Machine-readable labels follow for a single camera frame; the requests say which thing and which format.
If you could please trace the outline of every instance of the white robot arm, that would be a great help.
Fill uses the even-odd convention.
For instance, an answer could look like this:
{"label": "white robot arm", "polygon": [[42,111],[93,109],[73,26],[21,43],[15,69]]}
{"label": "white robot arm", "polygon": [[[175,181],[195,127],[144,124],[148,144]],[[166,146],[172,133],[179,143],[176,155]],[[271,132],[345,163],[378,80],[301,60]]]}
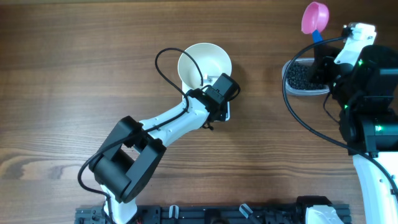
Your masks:
{"label": "white robot arm", "polygon": [[227,103],[235,97],[237,90],[239,92],[239,85],[222,74],[213,86],[188,91],[187,100],[155,118],[136,122],[128,116],[120,120],[99,151],[118,139],[132,136],[123,144],[134,147],[140,153],[139,157],[134,161],[119,144],[89,164],[96,181],[110,196],[104,211],[109,214],[110,202],[110,216],[115,223],[125,224],[136,214],[135,197],[152,177],[166,147],[192,130],[206,124],[212,128],[211,122],[224,120]]}
{"label": "white robot arm", "polygon": [[[388,109],[397,85],[398,65],[393,62],[397,55],[386,47],[370,47],[376,38],[374,26],[350,23],[344,28],[350,35],[333,65],[322,67],[330,55],[321,53],[317,58],[315,54],[318,63],[313,65],[317,70],[313,72],[313,80],[323,79],[333,99],[343,108],[340,132],[348,145],[371,156],[397,183],[398,122],[394,112]],[[335,50],[324,48],[327,50],[320,49],[318,53]],[[363,156],[354,155],[353,162],[363,193],[366,222],[398,224],[397,192],[393,192],[386,176]],[[342,223],[333,217],[337,217],[333,208],[314,206],[307,208],[305,223]]]}

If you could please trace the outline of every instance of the black cable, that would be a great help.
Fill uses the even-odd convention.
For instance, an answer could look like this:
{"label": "black cable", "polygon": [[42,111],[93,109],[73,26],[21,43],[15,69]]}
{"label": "black cable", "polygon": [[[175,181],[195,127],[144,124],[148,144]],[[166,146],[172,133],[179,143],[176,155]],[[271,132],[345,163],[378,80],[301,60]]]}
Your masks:
{"label": "black cable", "polygon": [[229,99],[229,101],[232,101],[233,99],[235,99],[240,93],[241,93],[241,87],[238,86],[238,92],[237,92],[234,96],[232,96],[232,97]]}
{"label": "black cable", "polygon": [[[166,124],[168,124],[168,123],[170,123],[170,122],[172,122],[172,121],[175,121],[177,118],[181,117],[184,113],[186,113],[186,112],[188,111],[188,109],[189,109],[188,96],[187,96],[176,84],[174,84],[173,82],[171,82],[171,81],[160,71],[160,69],[159,69],[159,67],[158,67],[158,65],[157,65],[157,59],[159,58],[159,56],[160,56],[163,52],[166,52],[166,51],[168,51],[168,50],[176,50],[176,51],[182,52],[183,54],[187,55],[187,56],[193,61],[193,63],[196,65],[196,67],[197,67],[197,69],[198,69],[198,71],[199,71],[199,75],[200,75],[200,77],[201,77],[201,86],[203,86],[203,75],[201,74],[201,71],[200,71],[200,69],[199,69],[198,64],[197,64],[196,61],[192,58],[191,55],[189,55],[189,54],[186,53],[185,51],[183,51],[183,50],[181,50],[181,49],[177,49],[177,48],[167,48],[167,49],[161,50],[161,51],[156,55],[156,58],[155,58],[155,67],[156,67],[156,70],[159,72],[159,74],[160,74],[170,85],[172,85],[175,89],[177,89],[177,90],[184,96],[184,99],[185,99],[185,101],[187,102],[187,105],[186,105],[186,107],[182,110],[182,112],[179,113],[178,115],[174,116],[173,118],[168,119],[167,121],[164,121],[163,123],[160,123],[160,124],[158,124],[158,125],[155,125],[154,127],[150,128],[150,129],[147,129],[147,130],[141,132],[141,133],[140,133],[141,135],[146,134],[146,133],[149,133],[149,132],[154,131],[154,130],[156,130],[156,129],[159,129],[159,128],[162,127],[163,125],[166,125]],[[107,193],[105,193],[105,192],[102,192],[102,191],[100,191],[100,190],[96,190],[96,189],[92,189],[92,188],[90,188],[90,187],[87,187],[87,186],[83,183],[83,180],[81,179],[81,175],[83,174],[83,171],[87,168],[88,164],[90,164],[90,163],[92,162],[92,160],[94,160],[94,159],[96,159],[97,157],[99,157],[100,155],[102,155],[102,153],[106,152],[107,150],[110,150],[110,149],[113,148],[114,146],[117,146],[117,145],[119,145],[119,144],[124,143],[125,141],[128,141],[128,140],[130,140],[130,139],[132,139],[132,138],[136,138],[136,137],[138,137],[138,135],[140,135],[140,134],[131,135],[131,136],[122,138],[122,139],[120,139],[120,140],[118,140],[118,141],[116,141],[116,142],[111,143],[111,144],[108,145],[108,146],[105,146],[105,147],[102,148],[101,150],[97,151],[94,155],[92,155],[92,156],[82,165],[82,167],[80,168],[80,170],[79,170],[79,172],[78,172],[78,175],[77,175],[77,181],[79,182],[80,187],[82,187],[83,189],[85,189],[85,190],[87,190],[87,191],[89,191],[89,192],[93,192],[93,193],[96,193],[96,194],[101,194],[101,195],[104,195],[104,196],[106,197],[106,201],[108,202],[109,218],[110,218],[112,224],[113,224],[113,216],[112,216],[111,197],[110,197],[110,195],[107,194]]]}
{"label": "black cable", "polygon": [[202,87],[200,90],[201,91],[203,91],[205,88],[207,88],[207,87],[211,87],[211,85],[209,84],[209,85],[205,85],[204,87]]}
{"label": "black cable", "polygon": [[324,102],[323,102],[323,109],[325,110],[326,114],[327,114],[333,121],[335,121],[335,122],[338,124],[338,121],[337,121],[337,120],[329,113],[329,111],[326,110],[326,108],[325,108],[325,104],[326,104],[326,102],[328,101],[330,95],[331,95],[331,93],[328,92],[328,95],[326,96],[326,98],[325,98],[325,100],[324,100]]}
{"label": "black cable", "polygon": [[369,162],[373,163],[377,168],[380,169],[380,171],[387,177],[387,180],[390,182],[392,190],[394,191],[393,194],[396,196],[396,199],[398,200],[398,188],[396,183],[394,182],[394,180],[391,178],[390,174],[388,173],[388,171],[380,164],[378,163],[376,160],[374,160],[372,157],[370,157],[369,155],[360,152],[356,149],[353,149],[352,147],[347,146],[346,144],[339,142],[337,140],[334,140],[316,130],[314,130],[313,128],[311,128],[309,125],[307,125],[303,120],[301,120],[299,118],[299,116],[297,116],[297,114],[294,112],[294,110],[292,109],[289,100],[287,99],[287,94],[286,94],[286,81],[287,81],[287,72],[289,71],[290,67],[294,64],[294,62],[301,56],[303,55],[305,52],[311,50],[312,48],[319,46],[319,45],[323,45],[323,44],[327,44],[330,42],[335,42],[335,41],[339,41],[339,40],[343,40],[345,37],[337,37],[337,38],[333,38],[333,39],[328,39],[328,40],[323,40],[323,41],[319,41],[316,42],[314,44],[311,44],[309,46],[307,46],[306,48],[302,49],[299,53],[296,54],[296,56],[294,56],[294,58],[290,61],[290,63],[288,64],[284,77],[282,79],[282,93],[284,96],[284,101],[286,104],[287,109],[289,110],[289,112],[292,114],[292,116],[307,130],[309,130],[311,133],[315,134],[316,136],[323,138],[326,141],[329,141],[333,144],[336,144],[337,146],[343,147],[345,149],[347,149],[349,152],[353,153],[353,154],[358,154],[360,156],[362,156],[363,158],[367,159]]}

